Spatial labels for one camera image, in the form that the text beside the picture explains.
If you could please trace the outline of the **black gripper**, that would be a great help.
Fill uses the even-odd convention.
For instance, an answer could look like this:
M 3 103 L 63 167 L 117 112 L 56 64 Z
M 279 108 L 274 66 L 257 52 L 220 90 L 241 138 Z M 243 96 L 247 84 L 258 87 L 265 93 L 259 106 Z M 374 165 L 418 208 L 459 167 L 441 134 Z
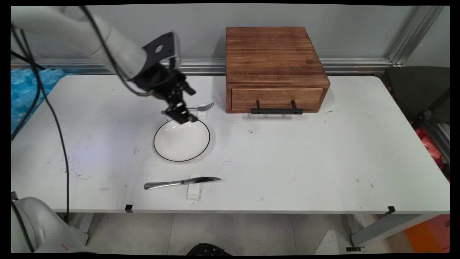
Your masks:
M 157 99 L 166 100 L 168 107 L 164 114 L 179 124 L 198 121 L 197 116 L 191 114 L 183 98 L 183 92 L 195 95 L 197 92 L 190 87 L 186 76 L 176 68 L 166 68 L 160 63 L 135 77 L 135 85 L 145 92 L 153 92 Z

